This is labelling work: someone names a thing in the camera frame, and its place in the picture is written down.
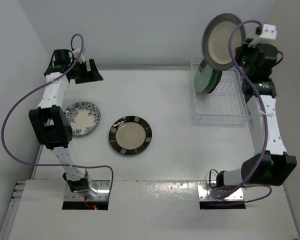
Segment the grey rimmed plate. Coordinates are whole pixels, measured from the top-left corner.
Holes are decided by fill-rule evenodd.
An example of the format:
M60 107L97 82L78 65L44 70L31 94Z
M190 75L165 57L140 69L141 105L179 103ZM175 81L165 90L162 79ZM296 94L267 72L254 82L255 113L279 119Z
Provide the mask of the grey rimmed plate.
M215 88L218 86L218 84L221 80L222 74L223 74L222 71L218 71L218 70L213 70L212 71L211 79L210 79L209 84L206 88L206 92L208 94L212 93L215 90Z
M230 54L235 55L235 50L246 39L246 31L241 26L232 38L231 47L229 40L233 31L242 21L234 14L223 13L213 18L207 25L202 37L203 57L213 70L226 71L234 66Z

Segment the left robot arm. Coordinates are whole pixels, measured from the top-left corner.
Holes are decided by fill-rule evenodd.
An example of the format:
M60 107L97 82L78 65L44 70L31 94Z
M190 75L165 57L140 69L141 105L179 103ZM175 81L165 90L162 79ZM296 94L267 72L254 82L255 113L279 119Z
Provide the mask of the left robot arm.
M92 65L91 70L87 69L85 51L83 47L53 51L44 73L47 86L38 106L30 110L28 116L38 142L51 150L62 165L63 179L71 192L91 199L97 192L93 189L88 171L74 166L73 131L62 110L65 90L71 80L76 84L103 80L93 59L88 61Z

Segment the teal flower plate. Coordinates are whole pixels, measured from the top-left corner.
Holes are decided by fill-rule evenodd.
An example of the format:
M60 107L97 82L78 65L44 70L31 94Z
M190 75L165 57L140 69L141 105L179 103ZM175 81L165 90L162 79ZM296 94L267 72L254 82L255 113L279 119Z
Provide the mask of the teal flower plate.
M194 91L196 93L202 93L207 88L212 74L213 69L207 64L206 60L203 59L196 69L193 79Z
M219 71L217 70L213 70L212 71L212 75L211 75L211 78L210 78L210 81L208 83L208 86L206 87L206 93L210 93L213 91L216 83L218 82L218 78L219 78Z

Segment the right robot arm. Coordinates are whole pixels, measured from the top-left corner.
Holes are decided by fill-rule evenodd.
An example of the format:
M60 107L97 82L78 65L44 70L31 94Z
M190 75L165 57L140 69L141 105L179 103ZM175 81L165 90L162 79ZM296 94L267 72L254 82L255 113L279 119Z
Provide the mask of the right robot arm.
M281 138L276 114L276 88L270 78L280 60L280 51L269 43L251 44L248 38L235 49L236 64L243 69L242 92L251 115L249 127L254 156L236 170L221 171L216 188L230 191L236 186L280 186L297 166Z

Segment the black patterned rim plate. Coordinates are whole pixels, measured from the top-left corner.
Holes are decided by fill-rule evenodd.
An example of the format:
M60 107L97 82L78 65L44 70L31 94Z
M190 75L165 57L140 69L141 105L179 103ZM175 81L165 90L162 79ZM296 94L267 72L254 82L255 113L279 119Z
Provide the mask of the black patterned rim plate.
M153 136L150 124L135 115L118 119L109 130L108 140L114 151L124 156L134 156L143 152Z

